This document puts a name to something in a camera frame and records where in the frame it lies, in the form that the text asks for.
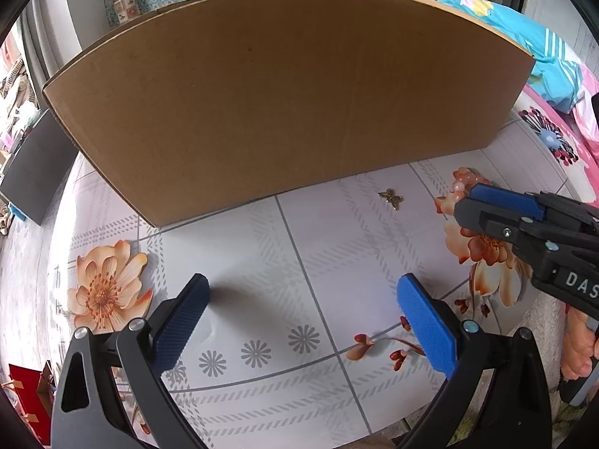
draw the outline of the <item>gray curtain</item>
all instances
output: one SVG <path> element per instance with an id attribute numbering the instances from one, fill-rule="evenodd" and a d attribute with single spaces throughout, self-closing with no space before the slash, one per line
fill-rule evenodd
<path id="1" fill-rule="evenodd" d="M 42 88 L 48 79 L 59 69 L 56 58 L 50 47 L 44 19 L 40 9 L 40 0 L 31 0 L 17 20 L 17 31 L 21 37 L 17 44 L 23 55 L 27 74 L 34 87 L 40 110 L 48 109 L 42 95 Z"/>

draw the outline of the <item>finger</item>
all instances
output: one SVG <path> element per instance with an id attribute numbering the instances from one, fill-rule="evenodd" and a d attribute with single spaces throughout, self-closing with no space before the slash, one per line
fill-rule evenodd
<path id="1" fill-rule="evenodd" d="M 562 356 L 563 360 L 577 375 L 587 377 L 591 374 L 591 358 L 578 353 L 574 349 L 570 333 L 564 335 L 564 352 Z"/>
<path id="2" fill-rule="evenodd" d="M 577 312 L 588 318 L 586 314 L 570 309 L 570 312 L 568 312 L 568 334 L 570 334 L 572 347 L 578 353 L 590 358 L 595 354 L 595 333 L 586 326 L 586 321 L 583 321 Z"/>
<path id="3" fill-rule="evenodd" d="M 562 370 L 562 374 L 564 375 L 565 379 L 574 380 L 574 379 L 579 378 L 579 376 L 572 371 L 572 368 L 570 366 L 568 366 L 568 364 L 564 360 L 562 360 L 562 362 L 561 362 L 561 370 Z"/>

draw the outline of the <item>screw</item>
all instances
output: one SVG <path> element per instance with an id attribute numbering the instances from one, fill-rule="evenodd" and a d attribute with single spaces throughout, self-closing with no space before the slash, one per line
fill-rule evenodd
<path id="1" fill-rule="evenodd" d="M 137 317 L 129 323 L 129 330 L 130 331 L 141 331 L 145 325 L 146 325 L 146 321 L 143 320 L 141 317 Z"/>
<path id="2" fill-rule="evenodd" d="M 547 240 L 545 242 L 545 248 L 547 248 L 549 251 L 558 251 L 559 250 L 559 246 L 549 240 Z"/>
<path id="3" fill-rule="evenodd" d="M 519 330 L 520 337 L 524 339 L 532 339 L 532 331 L 528 327 L 521 327 Z"/>
<path id="4" fill-rule="evenodd" d="M 466 332 L 469 332 L 471 334 L 478 332 L 478 324 L 475 323 L 474 321 L 464 321 L 462 323 L 462 327 L 463 327 L 463 330 L 465 330 Z"/>
<path id="5" fill-rule="evenodd" d="M 75 329 L 75 339 L 83 339 L 88 335 L 88 330 L 87 327 L 77 327 L 77 329 Z"/>

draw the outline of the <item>white lettering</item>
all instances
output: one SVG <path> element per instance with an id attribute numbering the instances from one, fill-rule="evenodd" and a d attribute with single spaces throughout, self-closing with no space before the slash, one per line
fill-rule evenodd
<path id="1" fill-rule="evenodd" d="M 589 284 L 588 279 L 585 278 L 585 281 L 578 286 L 578 290 L 582 290 L 586 294 L 586 286 Z"/>
<path id="2" fill-rule="evenodd" d="M 576 275 L 574 272 L 570 272 L 570 274 L 568 275 L 568 278 L 565 281 L 565 284 L 568 287 L 571 287 L 576 283 L 577 280 L 578 280 L 578 275 Z"/>

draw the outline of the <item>gray flower print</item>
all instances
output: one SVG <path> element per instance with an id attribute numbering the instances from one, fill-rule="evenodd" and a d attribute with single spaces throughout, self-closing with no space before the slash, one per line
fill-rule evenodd
<path id="1" fill-rule="evenodd" d="M 184 367 L 183 362 L 179 360 L 172 370 L 164 373 L 171 385 L 171 388 L 175 385 L 175 383 L 187 383 L 187 373 L 185 373 L 186 370 L 187 368 Z"/>
<path id="2" fill-rule="evenodd" d="M 319 336 L 320 334 L 315 332 L 315 329 L 311 326 L 298 326 L 297 329 L 292 329 L 291 335 L 288 336 L 291 339 L 289 345 L 294 347 L 294 351 L 299 350 L 300 354 L 303 354 L 304 351 L 309 353 L 312 349 L 318 347 Z"/>
<path id="3" fill-rule="evenodd" d="M 252 368 L 262 367 L 262 364 L 268 364 L 268 360 L 272 358 L 269 354 L 271 349 L 266 346 L 266 343 L 263 342 L 260 344 L 260 341 L 256 342 L 250 341 L 250 344 L 244 343 L 245 349 L 242 348 L 241 352 L 243 353 L 241 356 L 242 360 L 246 361 L 246 364 L 252 364 Z"/>
<path id="4" fill-rule="evenodd" d="M 216 351 L 206 351 L 200 356 L 200 368 L 208 376 L 218 378 L 224 374 L 226 370 L 226 359 L 222 354 L 217 354 Z"/>

